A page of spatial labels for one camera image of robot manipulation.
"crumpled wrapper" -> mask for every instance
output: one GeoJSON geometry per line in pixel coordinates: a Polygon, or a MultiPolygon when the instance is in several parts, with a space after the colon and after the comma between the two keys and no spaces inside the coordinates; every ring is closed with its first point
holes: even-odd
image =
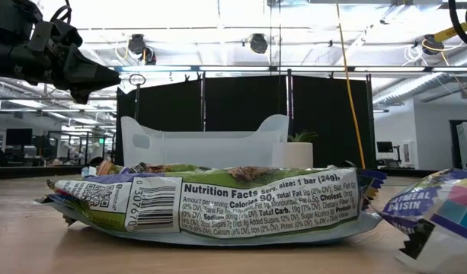
{"type": "Polygon", "coordinates": [[[397,259],[422,273],[467,273],[467,171],[424,178],[379,214],[409,236],[397,259]]]}

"black curtain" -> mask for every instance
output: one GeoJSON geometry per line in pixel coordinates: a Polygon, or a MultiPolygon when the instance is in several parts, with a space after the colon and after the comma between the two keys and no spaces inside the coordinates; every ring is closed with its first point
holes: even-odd
{"type": "MultiPolygon", "coordinates": [[[[203,131],[201,81],[142,88],[139,96],[138,123],[150,129],[167,132],[203,131]]],[[[123,116],[135,116],[136,91],[117,95],[116,163],[123,164],[121,123],[123,116]]]]}
{"type": "Polygon", "coordinates": [[[274,114],[286,115],[286,77],[207,78],[206,131],[256,131],[274,114]]]}
{"type": "MultiPolygon", "coordinates": [[[[376,167],[370,87],[350,81],[366,167],[376,167]]],[[[315,167],[351,161],[361,167],[357,134],[350,108],[347,81],[293,76],[294,132],[317,132],[313,142],[315,167]]]]}

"snack bar wrapper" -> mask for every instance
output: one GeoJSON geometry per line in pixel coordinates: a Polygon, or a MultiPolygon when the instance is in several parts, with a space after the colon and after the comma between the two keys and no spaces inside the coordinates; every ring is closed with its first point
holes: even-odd
{"type": "Polygon", "coordinates": [[[409,236],[398,260],[422,273],[467,273],[467,171],[430,175],[379,214],[409,236]]]}
{"type": "Polygon", "coordinates": [[[366,212],[385,179],[371,170],[140,167],[48,181],[55,194],[43,202],[69,224],[81,221],[143,241],[207,246],[335,241],[382,220],[366,212]]]}

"computer monitor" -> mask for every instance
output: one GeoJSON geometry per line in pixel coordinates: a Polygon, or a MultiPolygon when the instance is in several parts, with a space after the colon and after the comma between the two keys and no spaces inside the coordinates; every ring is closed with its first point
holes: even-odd
{"type": "Polygon", "coordinates": [[[377,151],[379,153],[392,153],[392,152],[394,152],[392,142],[377,142],[377,151]]]}
{"type": "Polygon", "coordinates": [[[32,129],[6,129],[6,145],[31,145],[32,129]]]}

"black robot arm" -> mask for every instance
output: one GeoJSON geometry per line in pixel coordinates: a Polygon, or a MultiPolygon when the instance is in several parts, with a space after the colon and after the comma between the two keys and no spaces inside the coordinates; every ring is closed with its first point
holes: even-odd
{"type": "MultiPolygon", "coordinates": [[[[69,22],[69,6],[57,13],[66,9],[69,22]]],[[[70,90],[77,103],[86,104],[91,92],[121,80],[118,72],[84,57],[78,49],[81,45],[82,38],[72,25],[56,16],[42,21],[33,2],[0,0],[0,76],[33,85],[53,84],[70,90]]]]}

